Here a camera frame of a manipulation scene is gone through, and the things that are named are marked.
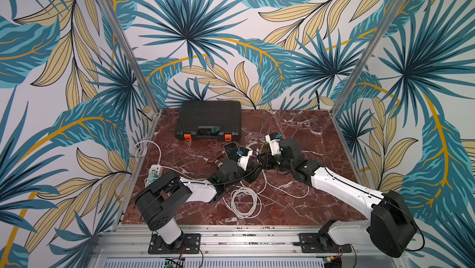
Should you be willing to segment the black smartphone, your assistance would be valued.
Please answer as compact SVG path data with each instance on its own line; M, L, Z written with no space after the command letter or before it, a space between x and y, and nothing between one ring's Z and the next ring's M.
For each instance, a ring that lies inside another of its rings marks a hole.
M226 143L223 148L227 159L233 160L235 162L238 162L240 160L241 155L239 154L239 152L241 149L238 144L236 144L235 142Z

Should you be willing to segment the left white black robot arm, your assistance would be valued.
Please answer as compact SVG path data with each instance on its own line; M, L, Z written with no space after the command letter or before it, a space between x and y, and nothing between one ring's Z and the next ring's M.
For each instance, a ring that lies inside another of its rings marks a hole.
M248 162L245 169L235 160L226 159L209 178L190 180L176 172L167 172L145 187L136 196L135 205L152 232L170 249L183 243L183 231L175 214L187 202L216 202L242 181L254 182L262 171L258 160Z

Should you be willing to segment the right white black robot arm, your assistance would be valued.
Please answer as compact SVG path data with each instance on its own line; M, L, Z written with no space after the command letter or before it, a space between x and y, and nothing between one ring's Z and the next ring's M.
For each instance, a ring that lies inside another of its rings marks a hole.
M360 212L363 221L331 221L320 232L337 245L374 245L382 253L399 258L420 229L399 193L372 190L331 171L323 163L306 159L299 144L280 134L265 137L265 169L288 172L301 183L323 191Z

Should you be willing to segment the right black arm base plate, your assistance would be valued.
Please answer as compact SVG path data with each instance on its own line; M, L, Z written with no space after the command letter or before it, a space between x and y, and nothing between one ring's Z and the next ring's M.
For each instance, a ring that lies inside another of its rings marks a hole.
M338 245L328 235L300 233L298 237L298 242L293 244L294 246L299 246L303 253L339 255L352 252L350 245Z

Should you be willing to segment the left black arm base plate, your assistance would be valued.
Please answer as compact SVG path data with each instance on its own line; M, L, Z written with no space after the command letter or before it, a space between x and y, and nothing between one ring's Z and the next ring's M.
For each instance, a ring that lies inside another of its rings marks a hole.
M182 234L175 242L167 244L158 233L153 233L148 254L199 254L200 233Z

